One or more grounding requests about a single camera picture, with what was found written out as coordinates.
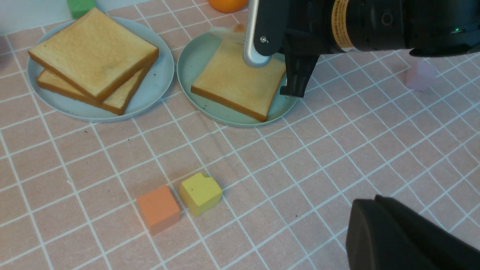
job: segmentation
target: orange cube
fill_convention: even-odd
[[[139,197],[137,202],[152,236],[180,221],[180,208],[166,185]]]

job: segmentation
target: pink cube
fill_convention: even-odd
[[[407,71],[405,86],[417,91],[425,91],[435,85],[437,69],[434,65],[425,61],[417,62]]]

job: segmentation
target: plate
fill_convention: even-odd
[[[293,108],[298,98],[281,96],[280,88],[278,88],[274,97],[266,122],[260,122],[250,116],[191,92],[192,84],[198,76],[200,76],[208,62],[210,62],[210,59],[215,54],[221,41],[220,38],[206,33],[192,40],[183,49],[177,64],[177,76],[183,91],[187,94],[190,101],[210,119],[234,127],[248,128],[266,125],[288,113]],[[281,54],[276,54],[273,57],[285,61],[284,56]],[[284,86],[286,82],[287,77],[285,75],[280,86]]]
[[[117,23],[121,24],[139,37],[145,39],[160,49],[160,54],[157,61],[152,66],[145,79],[142,81],[142,84],[125,110],[125,113],[119,116],[107,110],[102,110],[100,108],[73,100],[71,98],[66,98],[62,95],[40,88],[36,83],[36,78],[44,68],[31,58],[28,58],[28,80],[32,89],[38,94],[42,101],[55,110],[70,117],[88,122],[102,123],[129,119],[148,110],[157,101],[162,99],[163,94],[165,94],[170,87],[175,74],[175,62],[173,60],[170,48],[165,41],[163,41],[163,39],[155,34],[155,32],[150,28],[123,18],[113,17],[113,19]],[[53,34],[69,26],[71,23],[73,22],[62,24],[51,30],[43,38],[41,38],[38,43],[47,40]]]

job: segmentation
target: toast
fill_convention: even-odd
[[[150,71],[154,62],[145,66],[141,71],[138,71],[133,75],[130,80],[120,86],[113,94],[108,97],[103,103],[97,103],[91,100],[86,95],[82,94],[71,84],[67,83],[61,77],[55,75],[55,73],[45,69],[37,77],[36,81],[41,88],[60,94],[64,97],[72,98],[84,102],[86,104],[108,110],[116,115],[123,115],[125,110],[133,98],[133,95],[137,92],[143,79]]]
[[[159,50],[94,8],[28,54],[82,94],[101,103],[157,59]]]
[[[277,59],[262,68],[249,67],[243,60],[243,46],[224,40],[191,91],[265,122],[285,72],[285,63]]]

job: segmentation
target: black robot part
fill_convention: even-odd
[[[342,6],[346,14],[338,20]],[[346,44],[360,51],[412,49],[416,57],[480,51],[480,1],[260,0],[254,36],[260,54],[285,55],[288,83],[280,94],[303,97],[319,56],[343,53]]]

